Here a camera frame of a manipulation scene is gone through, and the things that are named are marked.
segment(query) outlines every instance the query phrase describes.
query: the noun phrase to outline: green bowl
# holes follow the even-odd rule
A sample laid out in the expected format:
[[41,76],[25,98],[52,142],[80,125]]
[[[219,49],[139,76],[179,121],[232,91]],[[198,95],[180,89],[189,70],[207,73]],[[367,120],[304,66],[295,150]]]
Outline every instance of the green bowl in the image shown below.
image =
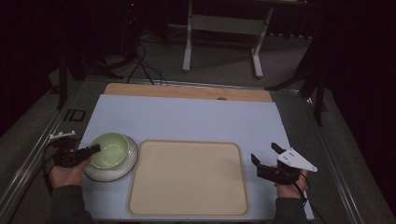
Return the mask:
[[94,153],[91,164],[100,169],[108,169],[120,164],[128,155],[128,139],[120,133],[104,133],[92,141],[91,147],[99,144],[101,151]]

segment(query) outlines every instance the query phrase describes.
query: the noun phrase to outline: white plate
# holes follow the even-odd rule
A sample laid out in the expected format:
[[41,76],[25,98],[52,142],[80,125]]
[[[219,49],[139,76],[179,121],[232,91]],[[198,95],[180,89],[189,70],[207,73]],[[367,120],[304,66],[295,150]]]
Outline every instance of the white plate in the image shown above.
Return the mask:
[[134,164],[137,160],[137,144],[130,137],[126,135],[125,137],[128,139],[131,147],[129,148],[128,155],[122,163],[108,169],[99,169],[90,164],[85,167],[84,173],[89,178],[99,182],[113,181],[128,174],[132,168],[134,168]]

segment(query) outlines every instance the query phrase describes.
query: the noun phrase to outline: hand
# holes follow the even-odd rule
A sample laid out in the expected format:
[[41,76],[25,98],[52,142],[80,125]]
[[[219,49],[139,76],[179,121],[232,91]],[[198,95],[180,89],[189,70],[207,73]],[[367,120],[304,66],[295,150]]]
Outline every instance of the hand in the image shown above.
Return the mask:
[[91,162],[91,157],[72,168],[54,166],[49,173],[49,181],[54,189],[67,185],[81,185],[82,171]]
[[[302,170],[301,174],[304,176],[308,175],[308,171]],[[296,181],[297,186],[304,192],[307,188],[307,183],[305,178],[300,175],[299,179]],[[280,185],[275,184],[276,186],[276,193],[278,198],[301,198],[300,191],[294,185]]]

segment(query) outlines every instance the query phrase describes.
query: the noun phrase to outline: black sleeve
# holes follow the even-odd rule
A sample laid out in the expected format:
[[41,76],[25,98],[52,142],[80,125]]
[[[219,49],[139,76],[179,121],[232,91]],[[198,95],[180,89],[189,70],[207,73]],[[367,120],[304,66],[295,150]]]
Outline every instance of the black sleeve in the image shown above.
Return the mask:
[[273,224],[307,224],[303,201],[293,198],[277,198]]
[[52,192],[52,204],[46,224],[52,223],[95,223],[91,214],[85,210],[80,186],[64,186]]

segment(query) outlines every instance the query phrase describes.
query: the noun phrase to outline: tray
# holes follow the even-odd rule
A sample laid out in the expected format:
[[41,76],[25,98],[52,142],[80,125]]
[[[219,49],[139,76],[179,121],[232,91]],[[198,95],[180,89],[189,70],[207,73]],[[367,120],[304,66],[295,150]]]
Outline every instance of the tray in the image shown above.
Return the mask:
[[128,202],[136,216],[242,216],[248,195],[234,143],[147,140]]

